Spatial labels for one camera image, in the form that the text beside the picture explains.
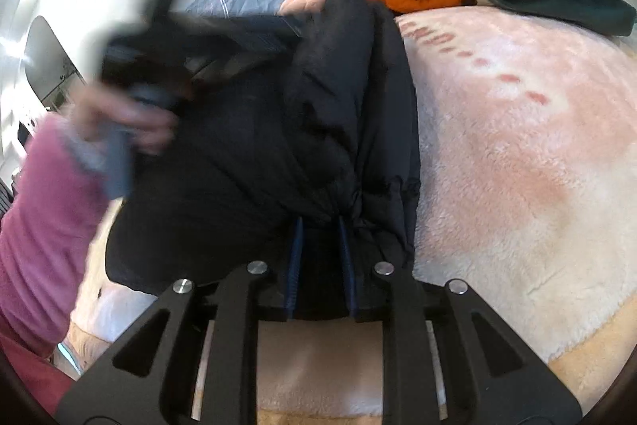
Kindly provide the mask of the person's left hand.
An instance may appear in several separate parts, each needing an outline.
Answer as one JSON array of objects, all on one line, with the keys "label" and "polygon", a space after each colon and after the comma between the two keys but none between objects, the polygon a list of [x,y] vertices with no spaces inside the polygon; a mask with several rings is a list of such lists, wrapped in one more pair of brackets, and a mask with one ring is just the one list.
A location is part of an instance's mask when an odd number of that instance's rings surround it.
[{"label": "person's left hand", "polygon": [[141,105],[128,94],[100,82],[81,85],[72,96],[70,127],[86,142],[104,137],[108,123],[123,125],[133,144],[158,155],[173,139],[177,119],[170,111]]}]

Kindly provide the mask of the person's left forearm pink sleeve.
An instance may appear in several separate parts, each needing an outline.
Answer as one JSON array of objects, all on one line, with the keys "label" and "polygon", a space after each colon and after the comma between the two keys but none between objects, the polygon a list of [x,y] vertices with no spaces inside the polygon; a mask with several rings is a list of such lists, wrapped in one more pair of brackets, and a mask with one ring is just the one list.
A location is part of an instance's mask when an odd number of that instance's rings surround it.
[{"label": "person's left forearm pink sleeve", "polygon": [[1,347],[31,396],[54,413],[72,379],[51,365],[108,207],[99,172],[77,159],[69,122],[49,114],[29,143],[1,220]]}]

